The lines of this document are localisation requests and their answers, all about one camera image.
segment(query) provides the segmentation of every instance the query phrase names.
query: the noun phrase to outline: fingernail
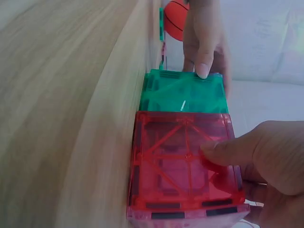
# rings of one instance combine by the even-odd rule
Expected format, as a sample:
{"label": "fingernail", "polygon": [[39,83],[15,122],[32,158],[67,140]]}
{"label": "fingernail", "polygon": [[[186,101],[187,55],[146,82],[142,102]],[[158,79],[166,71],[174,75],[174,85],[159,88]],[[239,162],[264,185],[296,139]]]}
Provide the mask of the fingernail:
{"label": "fingernail", "polygon": [[210,69],[209,69],[208,65],[206,65],[204,63],[200,63],[200,64],[196,65],[195,72],[202,79],[206,79],[208,77],[209,71],[210,71]]}
{"label": "fingernail", "polygon": [[217,141],[208,141],[200,146],[200,149],[204,152],[204,154],[210,154],[213,152],[214,148],[217,146]]}

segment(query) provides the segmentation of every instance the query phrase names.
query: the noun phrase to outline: wood grain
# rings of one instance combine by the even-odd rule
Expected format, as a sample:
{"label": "wood grain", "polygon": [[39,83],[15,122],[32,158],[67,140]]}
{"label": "wood grain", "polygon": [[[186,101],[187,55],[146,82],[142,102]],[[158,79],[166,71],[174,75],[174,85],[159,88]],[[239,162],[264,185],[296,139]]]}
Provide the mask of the wood grain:
{"label": "wood grain", "polygon": [[0,1],[0,227],[129,227],[159,0]]}

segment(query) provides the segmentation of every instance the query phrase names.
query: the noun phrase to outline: magnetic tile structure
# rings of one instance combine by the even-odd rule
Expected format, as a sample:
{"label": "magnetic tile structure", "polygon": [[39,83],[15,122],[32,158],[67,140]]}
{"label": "magnetic tile structure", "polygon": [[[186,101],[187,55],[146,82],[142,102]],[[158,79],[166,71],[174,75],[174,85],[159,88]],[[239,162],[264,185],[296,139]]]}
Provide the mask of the magnetic tile structure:
{"label": "magnetic tile structure", "polygon": [[200,145],[234,138],[228,114],[138,111],[127,218],[136,228],[228,228],[249,213],[238,166]]}
{"label": "magnetic tile structure", "polygon": [[141,111],[228,113],[221,74],[151,70],[145,75]]}

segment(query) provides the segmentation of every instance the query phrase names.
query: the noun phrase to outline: hand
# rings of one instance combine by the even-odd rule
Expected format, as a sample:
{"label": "hand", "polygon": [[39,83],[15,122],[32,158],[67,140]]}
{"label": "hand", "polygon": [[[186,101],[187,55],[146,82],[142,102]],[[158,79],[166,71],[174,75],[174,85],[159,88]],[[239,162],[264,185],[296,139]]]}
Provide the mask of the hand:
{"label": "hand", "polygon": [[221,22],[219,0],[190,0],[184,28],[183,71],[195,72],[206,78],[221,73],[228,95],[231,83],[230,51]]}
{"label": "hand", "polygon": [[245,218],[261,228],[304,227],[304,121],[260,124],[227,142],[202,145],[218,165],[240,165],[251,206]]}

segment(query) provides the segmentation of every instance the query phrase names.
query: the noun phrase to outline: orange ball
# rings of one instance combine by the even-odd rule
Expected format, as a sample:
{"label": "orange ball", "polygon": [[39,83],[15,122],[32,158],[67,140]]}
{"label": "orange ball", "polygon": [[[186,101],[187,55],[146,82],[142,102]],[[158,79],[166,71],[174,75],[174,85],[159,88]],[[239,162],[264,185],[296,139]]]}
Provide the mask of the orange ball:
{"label": "orange ball", "polygon": [[184,4],[183,0],[173,0],[164,9],[165,31],[179,41],[182,41],[188,10],[189,5]]}

